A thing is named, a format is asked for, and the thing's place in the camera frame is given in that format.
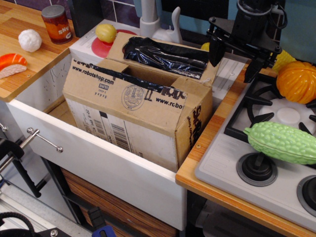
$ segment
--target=drawer handle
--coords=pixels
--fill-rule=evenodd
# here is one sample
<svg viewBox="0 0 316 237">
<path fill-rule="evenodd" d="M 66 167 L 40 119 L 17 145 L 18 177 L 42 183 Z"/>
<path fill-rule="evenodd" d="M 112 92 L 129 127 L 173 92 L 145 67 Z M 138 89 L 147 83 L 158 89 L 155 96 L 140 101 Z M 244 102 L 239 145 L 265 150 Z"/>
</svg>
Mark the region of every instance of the drawer handle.
<svg viewBox="0 0 316 237">
<path fill-rule="evenodd" d="M 7 126 L 2 125 L 1 123 L 0 123 L 0 128 L 1 128 L 2 132 L 7 132 L 9 129 Z"/>
<path fill-rule="evenodd" d="M 37 136 L 40 139 L 44 140 L 45 142 L 51 144 L 53 147 L 56 148 L 58 153 L 62 153 L 64 151 L 64 149 L 60 146 L 56 146 L 55 144 L 53 144 L 52 142 L 48 141 L 46 138 L 42 137 L 41 135 L 39 135 L 40 131 L 38 129 L 34 130 L 33 128 L 29 127 L 27 129 L 27 133 L 30 133 L 31 135 Z"/>
</svg>

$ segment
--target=barcode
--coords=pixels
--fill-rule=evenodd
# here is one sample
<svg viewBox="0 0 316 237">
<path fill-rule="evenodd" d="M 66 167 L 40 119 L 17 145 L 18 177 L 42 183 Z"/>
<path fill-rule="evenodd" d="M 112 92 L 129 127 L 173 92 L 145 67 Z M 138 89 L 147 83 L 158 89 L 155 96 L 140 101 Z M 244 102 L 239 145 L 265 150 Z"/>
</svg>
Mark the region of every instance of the barcode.
<svg viewBox="0 0 316 237">
<path fill-rule="evenodd" d="M 94 123 L 95 123 L 95 125 L 97 126 L 97 131 L 98 131 L 98 133 L 101 133 L 102 135 L 105 135 L 105 134 L 104 134 L 104 131 L 103 131 L 103 126 L 102 126 L 101 122 L 94 119 Z"/>
<path fill-rule="evenodd" d="M 111 123 L 111 126 L 112 126 L 115 140 L 117 142 L 117 146 L 130 152 L 124 128 L 112 123 Z"/>
</svg>

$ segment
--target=green bitter melon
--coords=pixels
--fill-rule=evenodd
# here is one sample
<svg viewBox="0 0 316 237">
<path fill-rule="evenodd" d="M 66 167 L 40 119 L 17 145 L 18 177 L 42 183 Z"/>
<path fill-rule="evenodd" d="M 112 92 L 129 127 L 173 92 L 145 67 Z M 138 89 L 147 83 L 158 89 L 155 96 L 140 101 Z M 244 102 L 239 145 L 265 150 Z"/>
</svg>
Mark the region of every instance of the green bitter melon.
<svg viewBox="0 0 316 237">
<path fill-rule="evenodd" d="M 316 163 L 316 137 L 276 122 L 259 122 L 243 131 L 248 142 L 265 155 L 298 164 Z"/>
</svg>

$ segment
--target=salmon nigiri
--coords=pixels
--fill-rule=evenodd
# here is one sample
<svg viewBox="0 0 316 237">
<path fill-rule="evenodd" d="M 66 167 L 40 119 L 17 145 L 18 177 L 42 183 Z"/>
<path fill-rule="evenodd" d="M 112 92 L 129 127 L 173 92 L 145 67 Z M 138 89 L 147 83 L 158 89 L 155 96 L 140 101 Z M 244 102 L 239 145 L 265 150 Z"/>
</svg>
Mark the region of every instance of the salmon nigiri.
<svg viewBox="0 0 316 237">
<path fill-rule="evenodd" d="M 17 54 L 9 53 L 0 57 L 0 79 L 26 70 L 28 62 Z"/>
</svg>

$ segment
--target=burner grate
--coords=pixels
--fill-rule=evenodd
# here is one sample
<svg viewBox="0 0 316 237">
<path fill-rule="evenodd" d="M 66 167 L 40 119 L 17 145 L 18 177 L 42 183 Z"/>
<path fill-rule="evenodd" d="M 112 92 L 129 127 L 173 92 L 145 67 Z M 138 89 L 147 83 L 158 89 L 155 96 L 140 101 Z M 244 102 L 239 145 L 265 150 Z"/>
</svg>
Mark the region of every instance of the burner grate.
<svg viewBox="0 0 316 237">
<path fill-rule="evenodd" d="M 241 141 L 248 143 L 248 137 L 243 132 L 243 128 L 236 128 L 235 122 L 240 119 L 240 114 L 243 110 L 246 110 L 247 118 L 242 117 L 242 119 L 247 119 L 247 126 L 252 127 L 255 123 L 269 121 L 275 114 L 266 113 L 262 115 L 256 115 L 254 113 L 254 106 L 272 106 L 273 99 L 284 98 L 280 95 L 277 85 L 276 78 L 267 75 L 259 74 L 258 77 L 253 81 L 248 90 L 246 91 L 243 99 L 238 105 L 237 109 L 230 118 L 227 126 L 225 127 L 224 133 Z M 316 100 L 308 103 L 306 105 L 308 109 L 316 108 Z M 309 119 L 316 122 L 316 115 L 310 115 Z M 309 134 L 312 134 L 303 122 L 300 122 L 298 128 Z"/>
</svg>

